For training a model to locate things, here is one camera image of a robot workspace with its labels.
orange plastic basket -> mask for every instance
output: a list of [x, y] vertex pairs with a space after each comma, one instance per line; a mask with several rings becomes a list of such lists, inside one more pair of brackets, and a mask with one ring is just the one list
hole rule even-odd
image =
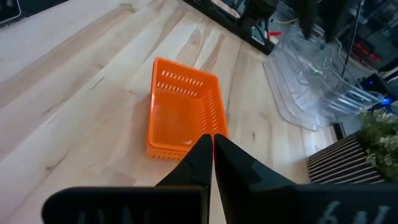
[[150, 96], [147, 156], [181, 160], [202, 134], [228, 137], [215, 75], [156, 58]]

potted plant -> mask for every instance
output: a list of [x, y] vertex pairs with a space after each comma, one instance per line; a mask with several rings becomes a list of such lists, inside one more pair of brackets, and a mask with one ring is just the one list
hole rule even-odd
[[313, 183], [398, 181], [398, 116], [379, 109], [361, 117], [360, 131], [308, 158]]

green plant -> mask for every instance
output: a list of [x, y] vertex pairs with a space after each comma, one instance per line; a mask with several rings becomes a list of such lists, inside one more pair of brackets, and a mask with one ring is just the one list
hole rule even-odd
[[398, 181], [398, 116], [385, 110], [365, 111], [359, 140], [366, 147], [366, 161], [387, 178]]

wood grain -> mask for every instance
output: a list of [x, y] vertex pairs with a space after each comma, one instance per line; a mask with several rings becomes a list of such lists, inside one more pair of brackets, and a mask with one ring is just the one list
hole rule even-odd
[[[30, 50], [0, 52], [0, 223], [41, 223], [43, 202], [67, 187], [152, 186], [177, 165], [144, 155], [156, 57], [216, 74], [231, 140], [308, 182], [305, 158], [333, 143], [333, 130], [281, 118], [265, 55], [183, 1], [102, 2], [71, 0], [0, 30], [1, 39], [24, 40], [27, 24], [48, 21], [42, 32], [53, 34], [36, 31]], [[87, 14], [57, 34], [78, 6]], [[215, 176], [210, 220], [225, 223]]]

wooden table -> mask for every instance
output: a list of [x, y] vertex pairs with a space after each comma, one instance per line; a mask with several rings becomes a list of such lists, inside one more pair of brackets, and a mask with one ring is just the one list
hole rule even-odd
[[[0, 223], [41, 223], [67, 187], [151, 186], [177, 165], [144, 155], [156, 57], [217, 74], [231, 140], [297, 183], [335, 141], [280, 117], [249, 44], [183, 1], [130, 1], [71, 0], [0, 30]], [[215, 179], [210, 217], [225, 222]]]

